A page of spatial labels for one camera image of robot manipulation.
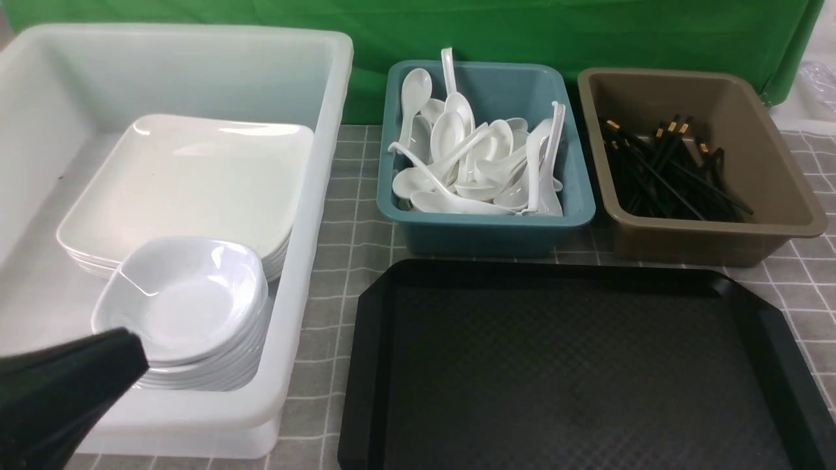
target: plastic bag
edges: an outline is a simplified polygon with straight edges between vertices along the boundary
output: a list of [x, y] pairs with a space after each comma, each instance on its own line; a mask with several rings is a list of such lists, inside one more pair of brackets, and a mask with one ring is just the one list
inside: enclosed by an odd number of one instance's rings
[[812, 98], [836, 115], [836, 73], [821, 62], [805, 60], [798, 69]]

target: stack of bowls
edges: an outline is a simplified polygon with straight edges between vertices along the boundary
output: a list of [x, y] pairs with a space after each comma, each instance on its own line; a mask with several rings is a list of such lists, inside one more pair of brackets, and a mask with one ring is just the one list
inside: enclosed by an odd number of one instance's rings
[[140, 337], [150, 366], [140, 388], [229, 391], [255, 375], [272, 310], [253, 250], [171, 237], [115, 270], [92, 323], [96, 333], [124, 327]]
[[284, 267], [313, 141], [302, 125], [147, 115], [122, 135], [56, 238], [104, 278], [155, 238], [229, 240], [252, 247], [272, 281]]

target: green cloth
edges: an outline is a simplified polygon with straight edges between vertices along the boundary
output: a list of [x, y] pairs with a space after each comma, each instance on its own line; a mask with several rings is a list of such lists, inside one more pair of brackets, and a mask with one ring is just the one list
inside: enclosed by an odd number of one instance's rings
[[3, 0], [38, 23], [263, 24], [354, 40], [343, 122], [379, 124], [386, 74], [454, 46], [465, 60], [727, 72], [768, 104], [786, 99], [823, 0]]

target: gray checkered tablecloth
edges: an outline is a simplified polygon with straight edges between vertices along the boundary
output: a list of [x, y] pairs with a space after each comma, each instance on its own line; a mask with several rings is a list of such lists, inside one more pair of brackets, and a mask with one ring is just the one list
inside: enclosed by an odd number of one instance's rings
[[[785, 133], [828, 213], [828, 233], [795, 240], [755, 268], [722, 269], [783, 310], [836, 416], [836, 141]], [[375, 202], [380, 127], [344, 126], [319, 234], [308, 307], [278, 445], [256, 461], [76, 455], [73, 470], [332, 470], [336, 461], [357, 296], [392, 263], [410, 258]], [[540, 263], [621, 264], [606, 222], [578, 230]]]

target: black tray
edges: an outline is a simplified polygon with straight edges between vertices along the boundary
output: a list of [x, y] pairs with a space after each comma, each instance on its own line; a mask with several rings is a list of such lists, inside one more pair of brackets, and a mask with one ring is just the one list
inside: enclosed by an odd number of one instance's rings
[[836, 468], [781, 312], [713, 271], [409, 260], [359, 298], [343, 470]]

